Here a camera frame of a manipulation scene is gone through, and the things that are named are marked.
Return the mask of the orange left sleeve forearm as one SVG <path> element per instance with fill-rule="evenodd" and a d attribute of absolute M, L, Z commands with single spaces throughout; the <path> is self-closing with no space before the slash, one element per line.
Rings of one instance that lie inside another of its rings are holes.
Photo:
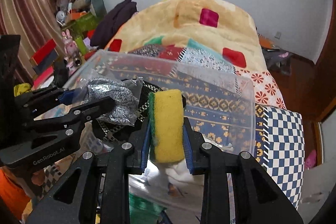
<path fill-rule="evenodd" d="M 10 179 L 4 167 L 1 167 L 1 199 L 18 221 L 22 220 L 23 212 L 32 200 L 20 185 Z"/>

